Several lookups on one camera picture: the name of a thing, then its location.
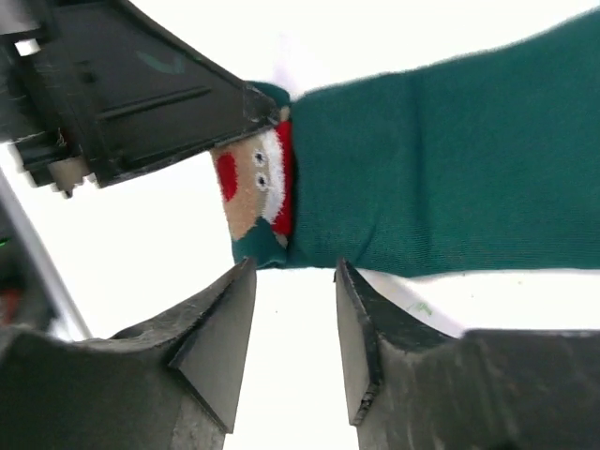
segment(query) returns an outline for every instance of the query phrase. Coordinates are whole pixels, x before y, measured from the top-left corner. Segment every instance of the green sock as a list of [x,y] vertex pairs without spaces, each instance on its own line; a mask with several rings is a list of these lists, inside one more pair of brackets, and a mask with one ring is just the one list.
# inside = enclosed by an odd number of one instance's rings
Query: green sock
[[299,98],[283,189],[292,207],[279,215],[292,227],[278,232],[264,202],[244,203],[257,220],[234,237],[236,259],[343,257],[404,277],[599,268],[598,42],[593,12],[498,51]]

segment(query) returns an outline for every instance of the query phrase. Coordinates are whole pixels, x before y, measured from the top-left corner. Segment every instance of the googly eye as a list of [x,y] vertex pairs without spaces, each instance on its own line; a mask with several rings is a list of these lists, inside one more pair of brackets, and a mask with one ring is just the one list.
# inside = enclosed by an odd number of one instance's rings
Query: googly eye
[[262,150],[256,149],[254,150],[254,165],[256,167],[264,167],[264,165],[266,164],[266,155],[263,153]]
[[262,192],[265,192],[267,189],[269,189],[269,180],[262,172],[258,172],[256,174],[256,187]]

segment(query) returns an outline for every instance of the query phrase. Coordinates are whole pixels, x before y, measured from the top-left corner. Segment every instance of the fabric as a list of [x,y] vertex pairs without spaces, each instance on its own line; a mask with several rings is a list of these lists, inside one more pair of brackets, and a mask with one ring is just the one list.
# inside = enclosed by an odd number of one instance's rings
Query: fabric
[[236,261],[251,255],[260,267],[284,264],[292,234],[293,149],[290,98],[257,83],[277,99],[282,121],[275,129],[217,148],[211,155],[221,188]]
[[299,98],[289,245],[235,257],[404,277],[600,267],[599,41],[595,11]]

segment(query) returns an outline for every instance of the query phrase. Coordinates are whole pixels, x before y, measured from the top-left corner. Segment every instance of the white background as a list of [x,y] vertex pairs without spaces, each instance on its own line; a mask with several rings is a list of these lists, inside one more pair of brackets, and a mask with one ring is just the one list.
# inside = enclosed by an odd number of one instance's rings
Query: white background
[[[296,95],[503,45],[597,5],[583,0],[135,3],[237,76],[283,83]],[[233,264],[209,159],[195,157],[103,190],[80,187],[65,201],[49,188],[31,188],[10,153],[0,152],[0,165],[95,336],[108,337],[159,313]],[[332,277],[330,270],[259,274],[244,386],[227,450],[357,448],[347,425]],[[390,295],[408,286],[414,299],[428,301],[462,326],[600,327],[596,274],[382,283]]]

